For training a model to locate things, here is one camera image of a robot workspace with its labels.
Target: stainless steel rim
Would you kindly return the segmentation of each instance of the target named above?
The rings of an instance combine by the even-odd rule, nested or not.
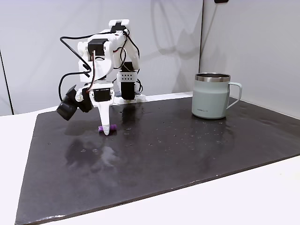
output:
[[[230,75],[220,73],[200,73],[195,75],[195,80],[204,82],[228,82],[230,81]]]

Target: mug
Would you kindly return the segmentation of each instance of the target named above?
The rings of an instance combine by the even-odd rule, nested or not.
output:
[[[240,88],[239,98],[228,106],[230,85]],[[230,82],[230,75],[201,73],[195,75],[192,113],[205,119],[220,119],[226,116],[226,110],[236,104],[242,95],[242,85]]]

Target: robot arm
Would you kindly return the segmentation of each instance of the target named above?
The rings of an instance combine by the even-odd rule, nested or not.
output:
[[[78,91],[75,87],[68,91],[57,109],[69,120],[76,110],[68,105],[76,105],[76,109],[78,106],[83,112],[92,109],[92,105],[98,107],[105,135],[110,131],[109,106],[115,96],[113,83],[107,81],[106,76],[118,69],[117,84],[121,96],[124,100],[133,100],[137,94],[135,82],[139,71],[139,51],[131,39],[129,20],[112,20],[109,27],[109,30],[90,36],[87,42],[78,43],[80,80],[86,84]],[[92,75],[85,73],[89,68],[83,60],[92,68]]]

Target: dark table mat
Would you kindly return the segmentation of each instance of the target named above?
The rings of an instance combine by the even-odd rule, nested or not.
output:
[[[109,136],[98,133],[97,108],[69,122],[38,115],[15,224],[107,209],[300,154],[300,120],[241,101],[225,119],[204,120],[191,103],[112,106],[118,130]]]

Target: camera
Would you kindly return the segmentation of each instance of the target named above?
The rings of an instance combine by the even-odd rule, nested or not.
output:
[[[89,94],[86,92],[87,88],[82,90],[83,101],[77,102],[75,99],[77,93],[75,87],[76,85],[70,88],[70,90],[66,93],[66,96],[63,98],[62,102],[56,109],[56,112],[58,112],[58,114],[61,115],[65,120],[71,119],[78,107],[84,113],[89,112],[93,108]]]

